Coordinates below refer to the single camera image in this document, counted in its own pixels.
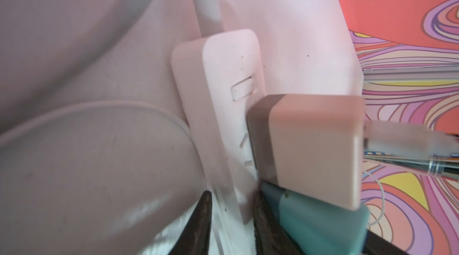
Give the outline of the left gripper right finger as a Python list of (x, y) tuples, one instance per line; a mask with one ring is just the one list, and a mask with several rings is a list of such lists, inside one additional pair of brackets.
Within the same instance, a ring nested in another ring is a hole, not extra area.
[(261, 191), (258, 191), (254, 197), (253, 225), (257, 255), (304, 254), (298, 244), (281, 227)]

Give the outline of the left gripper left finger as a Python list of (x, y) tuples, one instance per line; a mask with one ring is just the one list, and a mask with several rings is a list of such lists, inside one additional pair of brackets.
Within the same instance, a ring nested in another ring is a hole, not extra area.
[(212, 225), (212, 193), (202, 193), (192, 215), (169, 255), (207, 255)]

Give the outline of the teal usb charger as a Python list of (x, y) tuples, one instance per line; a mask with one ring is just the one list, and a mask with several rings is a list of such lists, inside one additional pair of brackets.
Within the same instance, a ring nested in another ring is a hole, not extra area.
[(356, 211), (264, 182), (261, 192), (286, 233), (306, 255), (359, 255), (366, 240), (369, 208)]

